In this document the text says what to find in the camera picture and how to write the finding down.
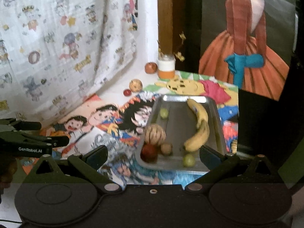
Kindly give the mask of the yellow banana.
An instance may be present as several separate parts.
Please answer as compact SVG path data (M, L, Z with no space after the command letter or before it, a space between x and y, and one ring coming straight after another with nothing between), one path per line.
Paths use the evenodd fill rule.
M188 98L187 105L197 117L196 133L187 139L184 143L184 148L187 152L195 152L205 145L209 139L210 128L208 124L209 116L206 109L194 99Z

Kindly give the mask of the white cartoon print curtain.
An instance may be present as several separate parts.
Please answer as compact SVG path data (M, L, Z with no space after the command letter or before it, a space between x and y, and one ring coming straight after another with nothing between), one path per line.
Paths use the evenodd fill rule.
M1 118L48 125L133 61L136 0L1 0Z

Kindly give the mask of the colourful cartoon table cloth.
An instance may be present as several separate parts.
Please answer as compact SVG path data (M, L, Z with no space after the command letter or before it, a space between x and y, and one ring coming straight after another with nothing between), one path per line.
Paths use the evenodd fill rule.
M151 170L140 166L135 158L135 149L147 125L152 106L160 97L159 91L174 95L209 96L216 101L222 120L238 111L238 95L234 87L217 81L214 77L195 74L190 79L184 73L173 79L148 85L123 106L107 104L91 109L91 114L71 113L65 122L42 129L40 135L69 137L69 145L53 150L56 159L66 158L72 153L87 153L97 146L106 145L109 158L98 172L116 183L127 184L186 184L199 176L179 171Z

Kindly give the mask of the green grape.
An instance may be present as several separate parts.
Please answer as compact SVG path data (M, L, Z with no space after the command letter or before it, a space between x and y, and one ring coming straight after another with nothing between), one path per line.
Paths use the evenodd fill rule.
M159 115L162 119L167 119L169 116L169 111L166 108L161 108L159 111Z
M182 163L184 167L193 167L196 163L196 160L192 154L188 153L183 157Z

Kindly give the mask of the metal tray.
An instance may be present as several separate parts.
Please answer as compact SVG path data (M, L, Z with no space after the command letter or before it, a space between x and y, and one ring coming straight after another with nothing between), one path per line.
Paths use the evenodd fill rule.
M201 162L199 151L194 152L196 163L193 167L184 167L182 163L185 155L183 143L195 134L197 123L196 115L187 105L188 98L202 104L208 113L210 136L206 145L222 155L228 152L215 100L206 96L161 95L152 107L147 125L158 124L162 126L166 132L166 142L172 144L173 152L170 156L158 154L157 160L153 163L144 162L140 157L144 145L144 135L141 135L135 151L135 158L140 166L151 170L181 171L193 174L203 174L209 171ZM161 108L168 109L167 119L160 117Z

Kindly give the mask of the red apple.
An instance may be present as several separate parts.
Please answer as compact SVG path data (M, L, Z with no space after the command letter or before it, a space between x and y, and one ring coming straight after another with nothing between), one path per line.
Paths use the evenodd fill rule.
M145 64L145 72L147 74L154 74L157 72L158 70L158 66L155 62L148 62Z

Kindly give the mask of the brown wooden post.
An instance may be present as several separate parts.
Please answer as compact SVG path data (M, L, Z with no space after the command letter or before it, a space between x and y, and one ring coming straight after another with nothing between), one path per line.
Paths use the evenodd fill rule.
M162 52L172 54L185 34L185 0L158 0L158 42Z

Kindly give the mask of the small red plum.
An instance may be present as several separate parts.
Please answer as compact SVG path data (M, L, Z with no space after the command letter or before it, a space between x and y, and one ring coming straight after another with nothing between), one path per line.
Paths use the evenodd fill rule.
M125 90L123 90L123 95L125 97L129 97L132 95L132 91L130 89L125 89Z

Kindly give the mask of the white orange glass jar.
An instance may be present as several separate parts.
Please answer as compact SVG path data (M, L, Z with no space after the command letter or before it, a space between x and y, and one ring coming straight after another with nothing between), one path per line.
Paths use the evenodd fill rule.
M158 76L161 79L172 79L175 76L175 57L172 54L159 55Z

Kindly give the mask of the yellow dried flower sprigs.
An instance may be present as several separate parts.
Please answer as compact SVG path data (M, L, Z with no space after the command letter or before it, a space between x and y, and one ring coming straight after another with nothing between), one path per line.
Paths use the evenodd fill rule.
M185 57L182 55L181 49L184 46L184 42L187 39L185 37L184 32L182 31L181 34L179 34L180 37L180 44L177 46L177 48L175 50L173 50L172 55L174 56L175 59L178 59L180 62L185 61ZM158 57L164 57L165 54L162 52L161 48L160 48L160 43L158 42Z

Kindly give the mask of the orange dress painting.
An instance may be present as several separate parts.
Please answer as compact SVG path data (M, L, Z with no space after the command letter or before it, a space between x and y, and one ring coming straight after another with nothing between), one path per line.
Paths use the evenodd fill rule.
M297 32L296 0L202 0L198 71L278 100Z

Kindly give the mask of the green grape in tray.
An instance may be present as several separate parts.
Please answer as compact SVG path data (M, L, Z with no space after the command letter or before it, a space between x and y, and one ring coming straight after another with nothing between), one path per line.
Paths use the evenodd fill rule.
M162 119L167 119L169 116L169 111L166 108L161 108L159 111L159 115Z

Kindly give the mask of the small brown round fruit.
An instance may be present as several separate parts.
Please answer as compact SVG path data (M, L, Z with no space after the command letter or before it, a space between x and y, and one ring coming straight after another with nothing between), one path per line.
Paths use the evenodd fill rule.
M161 150L162 155L169 156L172 154L173 146L170 143L163 143L160 146L160 150Z

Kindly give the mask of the striped pepino melon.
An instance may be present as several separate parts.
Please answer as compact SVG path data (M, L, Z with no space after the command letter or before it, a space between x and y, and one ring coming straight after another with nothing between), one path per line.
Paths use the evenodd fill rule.
M154 123L146 128L144 142L154 146L160 146L166 140L166 132L162 126Z
M129 83L129 89L134 93L138 93L142 91L143 89L142 81L139 79L132 79Z

